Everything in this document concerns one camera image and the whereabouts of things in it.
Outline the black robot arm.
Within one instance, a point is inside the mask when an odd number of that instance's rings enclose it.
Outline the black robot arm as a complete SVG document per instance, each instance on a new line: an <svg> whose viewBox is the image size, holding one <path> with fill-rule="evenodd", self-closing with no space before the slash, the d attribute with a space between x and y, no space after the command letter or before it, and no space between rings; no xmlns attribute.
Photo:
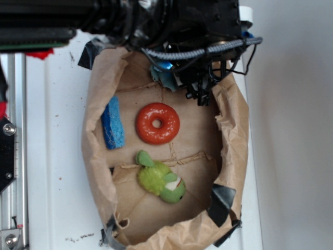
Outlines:
<svg viewBox="0 0 333 250"><path fill-rule="evenodd" d="M161 72L220 81L212 64L236 63L262 43L248 32L238 1L1 1L1 52L36 53L69 44L77 31L105 47L146 55Z"/></svg>

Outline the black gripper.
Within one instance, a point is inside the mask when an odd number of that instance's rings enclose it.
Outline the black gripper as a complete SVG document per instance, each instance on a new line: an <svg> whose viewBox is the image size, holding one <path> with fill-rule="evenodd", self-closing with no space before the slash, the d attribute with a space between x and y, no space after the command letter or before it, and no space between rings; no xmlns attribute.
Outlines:
<svg viewBox="0 0 333 250"><path fill-rule="evenodd" d="M239 1L141 1L151 44L142 51L178 86L214 86L251 46L253 10ZM157 65L169 61L165 70Z"/></svg>

